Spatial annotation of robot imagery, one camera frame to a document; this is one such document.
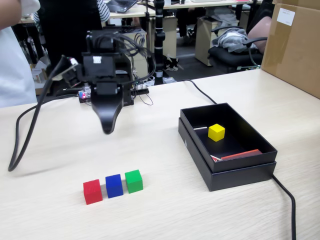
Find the cardboard box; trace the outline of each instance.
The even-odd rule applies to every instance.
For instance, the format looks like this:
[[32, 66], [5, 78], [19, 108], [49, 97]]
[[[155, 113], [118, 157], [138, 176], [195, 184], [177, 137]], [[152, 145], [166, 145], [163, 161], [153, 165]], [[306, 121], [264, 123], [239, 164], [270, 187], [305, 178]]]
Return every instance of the cardboard box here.
[[276, 0], [276, 3], [320, 10], [319, 0]]
[[320, 1], [278, 2], [261, 68], [320, 98]]

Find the black pole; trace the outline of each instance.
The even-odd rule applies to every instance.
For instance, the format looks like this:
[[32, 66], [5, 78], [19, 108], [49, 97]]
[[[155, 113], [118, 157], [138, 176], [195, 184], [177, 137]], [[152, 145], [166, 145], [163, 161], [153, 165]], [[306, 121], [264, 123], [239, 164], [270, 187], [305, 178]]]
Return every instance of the black pole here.
[[150, 14], [148, 12], [148, 0], [145, 1], [145, 31], [146, 31], [146, 48], [150, 50], [150, 36], [149, 36], [149, 23], [150, 23]]
[[164, 0], [154, 0], [155, 8], [155, 40], [154, 40], [154, 57], [156, 62], [154, 85], [163, 84], [163, 68], [164, 68], [164, 40], [166, 34], [163, 28], [164, 17]]

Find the table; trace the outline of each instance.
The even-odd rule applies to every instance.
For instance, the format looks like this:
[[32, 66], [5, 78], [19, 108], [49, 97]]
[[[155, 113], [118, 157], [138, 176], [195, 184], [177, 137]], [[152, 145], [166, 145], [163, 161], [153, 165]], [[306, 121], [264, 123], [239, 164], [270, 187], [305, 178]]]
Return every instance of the table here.
[[[297, 239], [320, 237], [320, 100], [262, 71], [195, 80], [228, 102], [277, 150], [274, 174], [295, 196]], [[0, 109], [2, 239], [291, 239], [291, 201], [273, 180], [209, 192], [178, 133], [180, 109], [211, 102], [190, 82], [149, 88], [114, 133], [78, 99], [41, 108], [25, 155], [13, 172], [16, 118]], [[21, 139], [32, 114], [21, 120]], [[128, 194], [124, 173], [139, 169], [144, 189]], [[124, 195], [106, 198], [106, 176], [121, 174]], [[104, 200], [85, 204], [83, 183], [100, 179]]]
[[[115, 13], [110, 12], [110, 19], [123, 19], [123, 18], [134, 18], [134, 17], [145, 17], [145, 12], [147, 11], [146, 6], [144, 5], [134, 5], [126, 13]], [[155, 10], [148, 8], [150, 16], [155, 16]], [[33, 16], [24, 16], [21, 18], [19, 24], [32, 24], [34, 23]]]
[[[188, 9], [188, 8], [205, 8], [205, 7], [220, 7], [220, 6], [230, 6], [230, 5], [243, 5], [251, 4], [253, 1], [235, 1], [235, 0], [221, 0], [221, 1], [208, 1], [208, 2], [192, 2], [186, 1], [184, 4], [174, 4], [174, 5], [165, 5], [164, 10], [168, 9]], [[153, 1], [149, 1], [148, 5], [154, 7]]]

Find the box lid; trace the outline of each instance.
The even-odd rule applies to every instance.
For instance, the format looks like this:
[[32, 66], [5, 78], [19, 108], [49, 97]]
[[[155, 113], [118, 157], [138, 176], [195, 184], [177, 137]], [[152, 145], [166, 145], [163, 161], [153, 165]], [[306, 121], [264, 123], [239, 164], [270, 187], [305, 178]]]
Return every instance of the box lid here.
[[276, 0], [276, 3], [320, 10], [320, 0]]

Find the white shirt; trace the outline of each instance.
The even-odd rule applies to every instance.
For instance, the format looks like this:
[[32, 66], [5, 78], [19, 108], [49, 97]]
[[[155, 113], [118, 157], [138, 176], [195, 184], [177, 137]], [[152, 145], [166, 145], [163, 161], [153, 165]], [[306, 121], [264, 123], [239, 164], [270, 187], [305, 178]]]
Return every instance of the white shirt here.
[[[23, 15], [40, 8], [38, 0], [21, 0]], [[0, 30], [0, 108], [36, 103], [28, 61], [11, 27]]]

